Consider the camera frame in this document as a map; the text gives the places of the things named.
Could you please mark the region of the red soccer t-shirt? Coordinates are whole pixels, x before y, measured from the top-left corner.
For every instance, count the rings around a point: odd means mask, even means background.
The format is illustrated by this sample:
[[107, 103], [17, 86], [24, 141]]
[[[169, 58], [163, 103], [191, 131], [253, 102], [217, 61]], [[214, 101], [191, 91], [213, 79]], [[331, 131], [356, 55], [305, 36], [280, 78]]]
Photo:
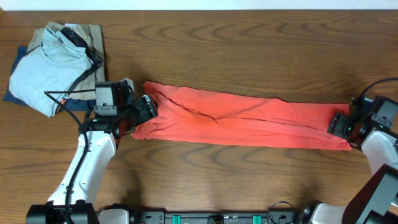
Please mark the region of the red soccer t-shirt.
[[327, 132], [335, 113], [349, 113], [347, 104], [294, 103], [155, 82], [145, 82], [144, 91], [158, 103], [158, 115], [136, 128], [132, 136], [137, 140], [351, 149]]

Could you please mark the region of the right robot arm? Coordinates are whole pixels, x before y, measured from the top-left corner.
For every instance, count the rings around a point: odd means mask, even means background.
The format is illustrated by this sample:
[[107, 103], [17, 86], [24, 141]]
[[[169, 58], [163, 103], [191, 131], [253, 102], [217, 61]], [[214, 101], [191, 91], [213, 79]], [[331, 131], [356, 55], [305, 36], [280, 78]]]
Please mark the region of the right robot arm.
[[331, 223], [391, 223], [397, 215], [389, 211], [397, 206], [397, 134], [386, 122], [367, 119], [361, 124], [366, 132], [358, 131], [361, 150], [367, 157], [373, 176], [347, 206], [319, 203], [309, 218], [312, 224]]

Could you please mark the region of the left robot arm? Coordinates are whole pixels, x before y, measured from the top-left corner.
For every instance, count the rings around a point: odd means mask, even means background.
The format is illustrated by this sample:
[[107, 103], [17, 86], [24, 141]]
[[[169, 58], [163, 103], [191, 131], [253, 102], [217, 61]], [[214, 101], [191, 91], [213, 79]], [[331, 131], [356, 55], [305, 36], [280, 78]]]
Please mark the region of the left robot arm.
[[94, 202], [106, 167], [119, 140], [158, 115], [158, 104], [144, 95], [118, 117], [86, 119], [81, 126], [74, 158], [57, 190], [47, 203], [32, 205], [27, 223], [131, 223], [128, 208], [115, 206], [96, 212]]

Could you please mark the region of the folded black jacket orange trim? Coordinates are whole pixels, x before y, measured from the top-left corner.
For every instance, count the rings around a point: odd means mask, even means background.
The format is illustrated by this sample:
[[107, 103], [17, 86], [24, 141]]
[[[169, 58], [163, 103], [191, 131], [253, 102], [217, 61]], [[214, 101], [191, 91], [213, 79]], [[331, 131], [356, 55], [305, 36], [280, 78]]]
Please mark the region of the folded black jacket orange trim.
[[66, 95], [63, 99], [64, 100], [69, 100], [69, 99], [71, 99], [70, 97], [71, 97], [71, 95], [72, 95], [72, 93], [71, 94], [68, 94], [68, 95]]

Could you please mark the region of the folded khaki garment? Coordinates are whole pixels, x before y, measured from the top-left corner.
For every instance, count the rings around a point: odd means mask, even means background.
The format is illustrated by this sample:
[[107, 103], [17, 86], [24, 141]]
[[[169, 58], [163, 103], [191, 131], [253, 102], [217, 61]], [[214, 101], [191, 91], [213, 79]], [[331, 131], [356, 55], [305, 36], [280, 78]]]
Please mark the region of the folded khaki garment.
[[101, 26], [93, 24], [61, 25], [56, 22], [49, 22], [45, 28], [54, 32], [62, 32], [74, 45], [85, 49], [85, 53], [91, 61], [91, 67], [69, 87], [69, 90], [74, 92], [70, 98], [74, 100], [95, 99], [95, 94], [93, 92], [76, 93], [76, 91], [93, 89], [97, 82], [103, 82], [106, 79]]

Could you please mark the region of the folded light grey shirt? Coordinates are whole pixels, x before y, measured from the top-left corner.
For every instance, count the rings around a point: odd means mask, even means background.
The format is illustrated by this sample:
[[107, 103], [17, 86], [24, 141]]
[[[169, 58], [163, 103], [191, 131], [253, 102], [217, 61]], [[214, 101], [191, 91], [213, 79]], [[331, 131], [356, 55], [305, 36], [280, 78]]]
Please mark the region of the folded light grey shirt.
[[40, 45], [18, 63], [9, 90], [31, 108], [51, 117], [57, 106], [44, 92], [67, 91], [90, 67], [83, 48], [76, 47], [60, 31], [45, 29]]

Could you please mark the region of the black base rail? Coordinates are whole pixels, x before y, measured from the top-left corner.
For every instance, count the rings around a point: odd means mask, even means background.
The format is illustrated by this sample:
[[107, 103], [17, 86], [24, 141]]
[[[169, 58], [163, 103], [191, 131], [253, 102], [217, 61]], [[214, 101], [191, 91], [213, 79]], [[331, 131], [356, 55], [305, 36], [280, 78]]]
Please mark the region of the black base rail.
[[277, 208], [279, 201], [265, 212], [137, 212], [123, 205], [114, 204], [97, 213], [100, 223], [117, 224], [293, 224], [309, 223], [314, 206], [307, 205], [302, 211], [289, 205], [287, 208]]

